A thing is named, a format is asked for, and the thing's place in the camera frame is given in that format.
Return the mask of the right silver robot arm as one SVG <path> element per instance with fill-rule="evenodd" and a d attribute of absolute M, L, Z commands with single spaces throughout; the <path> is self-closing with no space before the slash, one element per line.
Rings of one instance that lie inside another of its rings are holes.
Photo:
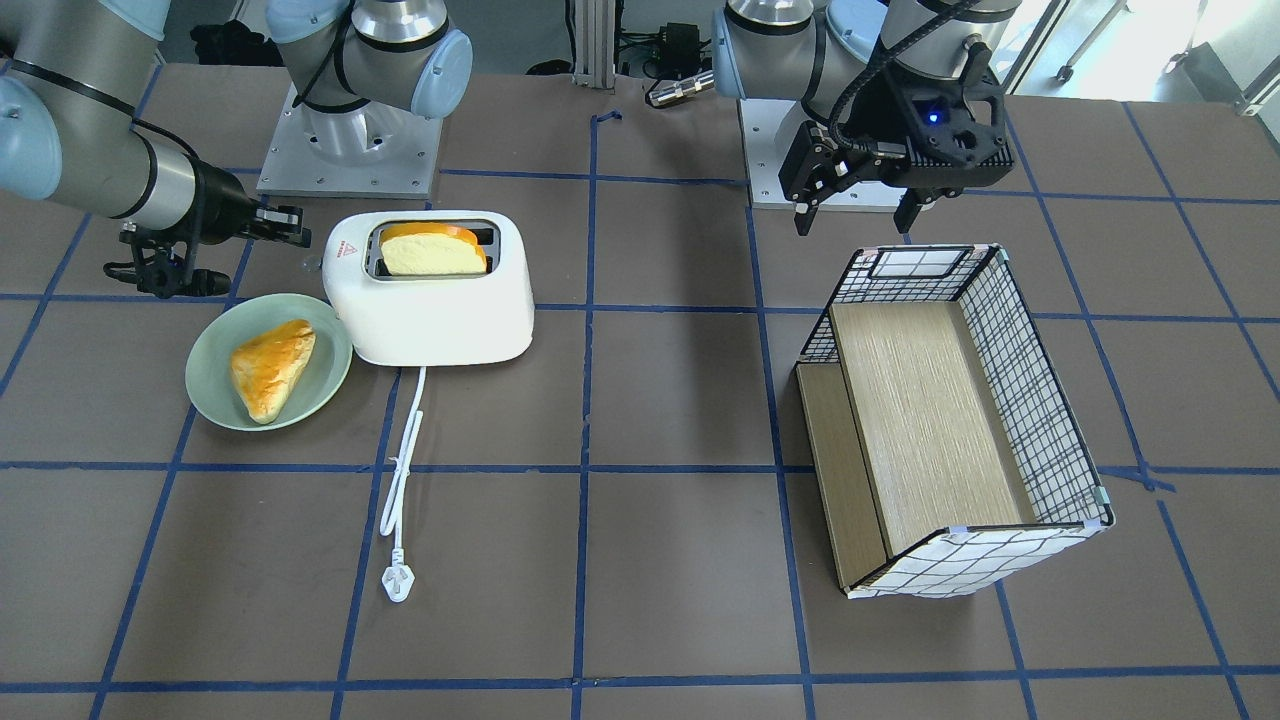
<path fill-rule="evenodd" d="M 169 9 L 3 4 L 3 190 L 179 240 L 308 246 L 298 211 L 265 206 L 193 151 L 140 135 L 137 106 Z M 296 102 L 312 113 L 381 105 L 436 119 L 467 88 L 474 46 L 443 1 L 269 1 L 264 15 Z"/>

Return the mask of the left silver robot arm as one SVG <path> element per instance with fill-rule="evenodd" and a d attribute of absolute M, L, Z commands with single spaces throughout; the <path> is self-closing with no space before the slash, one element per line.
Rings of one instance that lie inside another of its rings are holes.
<path fill-rule="evenodd" d="M 727 1 L 713 73 L 728 97 L 794 101 L 778 173 L 794 224 L 864 182 L 902 191 L 900 232 L 1015 164 L 991 65 L 1015 1 Z"/>

